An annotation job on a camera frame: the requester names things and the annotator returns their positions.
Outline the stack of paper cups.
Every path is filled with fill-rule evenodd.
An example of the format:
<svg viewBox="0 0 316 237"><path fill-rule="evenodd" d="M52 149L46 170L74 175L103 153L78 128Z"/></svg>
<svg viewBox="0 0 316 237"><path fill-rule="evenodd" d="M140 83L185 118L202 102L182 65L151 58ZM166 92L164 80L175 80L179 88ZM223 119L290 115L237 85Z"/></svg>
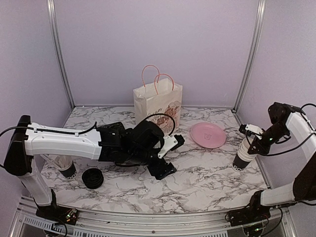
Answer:
<svg viewBox="0 0 316 237"><path fill-rule="evenodd" d="M247 138L244 138L241 142L232 164L233 169L235 169L236 171L243 171L257 157L256 154L248 153L248 150L250 148L249 142L252 141L252 138L249 138L248 140Z"/></svg>

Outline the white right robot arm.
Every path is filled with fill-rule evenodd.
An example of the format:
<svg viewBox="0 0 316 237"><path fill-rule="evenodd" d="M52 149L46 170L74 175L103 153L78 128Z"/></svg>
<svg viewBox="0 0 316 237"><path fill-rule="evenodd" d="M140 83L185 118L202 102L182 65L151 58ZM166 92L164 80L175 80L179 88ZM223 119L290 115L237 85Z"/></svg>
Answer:
<svg viewBox="0 0 316 237"><path fill-rule="evenodd" d="M314 205L316 199L316 129L308 120L303 108L275 102L268 108L272 125L256 134L249 143L248 153L272 158L286 156L296 150L302 150L306 164L299 174L287 185L260 191L254 194L244 216L255 221L264 213L264 207L292 205L308 201ZM292 137L297 146L286 151L272 154L271 146L284 136Z"/></svg>

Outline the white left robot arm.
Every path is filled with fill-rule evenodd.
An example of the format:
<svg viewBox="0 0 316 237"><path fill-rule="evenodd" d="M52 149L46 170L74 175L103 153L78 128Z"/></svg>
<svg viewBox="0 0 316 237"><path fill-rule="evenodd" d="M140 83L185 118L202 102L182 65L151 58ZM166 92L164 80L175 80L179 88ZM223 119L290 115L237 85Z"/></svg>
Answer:
<svg viewBox="0 0 316 237"><path fill-rule="evenodd" d="M152 176L161 180L176 172L164 156L184 144L183 136L172 131L166 135L158 125L146 119L128 129L116 122L75 130L42 126L23 115L17 126L5 131L10 130L13 134L3 168L20 178L38 208L52 220L62 216L62 208L56 203L54 191L38 172L34 156L75 156L113 162L121 167L146 166Z"/></svg>

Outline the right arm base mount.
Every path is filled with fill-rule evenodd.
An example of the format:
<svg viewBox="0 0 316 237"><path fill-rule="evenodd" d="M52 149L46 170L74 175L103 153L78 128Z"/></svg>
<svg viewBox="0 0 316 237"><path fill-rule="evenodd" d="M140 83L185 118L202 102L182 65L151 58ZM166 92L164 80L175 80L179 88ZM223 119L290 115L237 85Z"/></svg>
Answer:
<svg viewBox="0 0 316 237"><path fill-rule="evenodd" d="M263 191L256 191L245 207L227 212L225 220L234 227L269 219L271 217L271 207L261 204L262 192Z"/></svg>

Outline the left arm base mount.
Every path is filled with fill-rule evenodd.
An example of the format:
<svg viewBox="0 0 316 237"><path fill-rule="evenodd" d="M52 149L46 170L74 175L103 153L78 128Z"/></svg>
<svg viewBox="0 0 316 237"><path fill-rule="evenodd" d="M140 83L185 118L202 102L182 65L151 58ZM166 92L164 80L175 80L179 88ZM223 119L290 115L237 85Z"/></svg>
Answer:
<svg viewBox="0 0 316 237"><path fill-rule="evenodd" d="M78 219L79 211L75 208L59 206L56 202L56 194L51 189L52 202L49 205L39 206L36 203L38 217L57 221L58 223L65 223L69 225L75 225Z"/></svg>

